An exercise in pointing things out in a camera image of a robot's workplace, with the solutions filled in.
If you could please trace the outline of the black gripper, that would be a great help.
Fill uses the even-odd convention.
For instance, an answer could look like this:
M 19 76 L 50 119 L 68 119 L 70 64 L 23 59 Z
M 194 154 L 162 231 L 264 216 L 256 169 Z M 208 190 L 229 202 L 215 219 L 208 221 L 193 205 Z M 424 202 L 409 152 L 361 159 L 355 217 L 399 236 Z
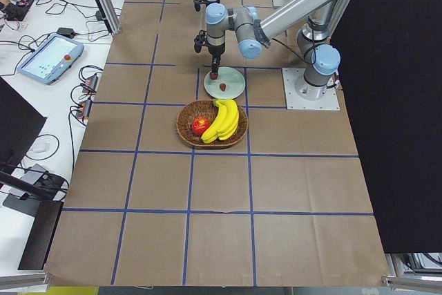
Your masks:
M 202 6 L 208 6 L 212 3 L 219 3 L 220 0 L 193 0 L 193 5 L 196 11 L 201 11 Z
M 224 53 L 224 36 L 211 37 L 207 31 L 200 30 L 194 39 L 194 51 L 200 53 L 203 47 L 207 47 L 212 56 L 211 73 L 217 75 L 221 56 Z

